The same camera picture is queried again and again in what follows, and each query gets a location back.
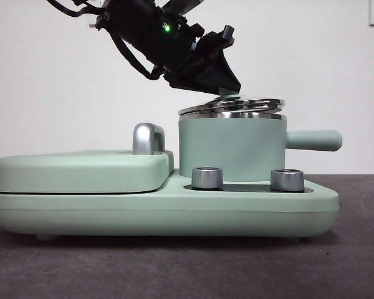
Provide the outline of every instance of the stainless steel lid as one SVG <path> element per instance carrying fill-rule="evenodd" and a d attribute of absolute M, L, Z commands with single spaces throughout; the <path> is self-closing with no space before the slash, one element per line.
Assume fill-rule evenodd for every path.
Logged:
<path fill-rule="evenodd" d="M 282 110 L 283 100 L 275 98 L 249 98 L 243 95 L 228 95 L 215 98 L 213 101 L 182 109 L 179 115 L 188 114 L 214 114 L 222 112 L 256 112 L 256 113 L 275 113 Z"/>

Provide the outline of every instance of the silver handle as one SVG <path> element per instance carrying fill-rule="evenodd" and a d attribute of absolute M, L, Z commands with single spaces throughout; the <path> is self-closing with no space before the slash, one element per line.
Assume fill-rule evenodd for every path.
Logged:
<path fill-rule="evenodd" d="M 151 155 L 154 151 L 165 151 L 163 128 L 153 123 L 139 123 L 133 132 L 133 154 Z"/>

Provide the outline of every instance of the appliance base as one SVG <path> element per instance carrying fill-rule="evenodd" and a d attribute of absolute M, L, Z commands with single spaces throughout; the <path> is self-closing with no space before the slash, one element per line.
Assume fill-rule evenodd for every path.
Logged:
<path fill-rule="evenodd" d="M 339 210 L 335 191 L 309 181 L 305 186 L 313 192 L 308 193 L 185 189 L 190 183 L 175 170 L 153 192 L 0 193 L 0 226 L 42 240 L 59 235 L 310 237 L 329 230 Z"/>

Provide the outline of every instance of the small pot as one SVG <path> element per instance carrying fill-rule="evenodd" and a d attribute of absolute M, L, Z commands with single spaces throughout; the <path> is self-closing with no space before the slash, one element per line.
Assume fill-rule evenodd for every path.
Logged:
<path fill-rule="evenodd" d="M 337 131 L 290 131 L 287 118 L 276 114 L 282 100 L 233 98 L 180 111 L 180 174 L 193 168 L 223 169 L 225 181 L 269 181 L 284 169 L 285 149 L 336 151 Z"/>

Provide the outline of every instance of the white wall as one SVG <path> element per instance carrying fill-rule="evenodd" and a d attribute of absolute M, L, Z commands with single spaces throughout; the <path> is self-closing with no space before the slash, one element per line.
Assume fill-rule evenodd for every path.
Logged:
<path fill-rule="evenodd" d="M 339 152 L 288 150 L 288 167 L 374 173 L 367 0 L 207 0 L 188 17 L 207 30 L 236 28 L 226 57 L 242 93 L 285 99 L 290 130 L 342 132 Z M 44 0 L 0 0 L 0 157 L 130 149 L 141 121 L 163 126 L 177 152 L 178 110 L 212 98 L 147 81 L 83 17 Z"/>

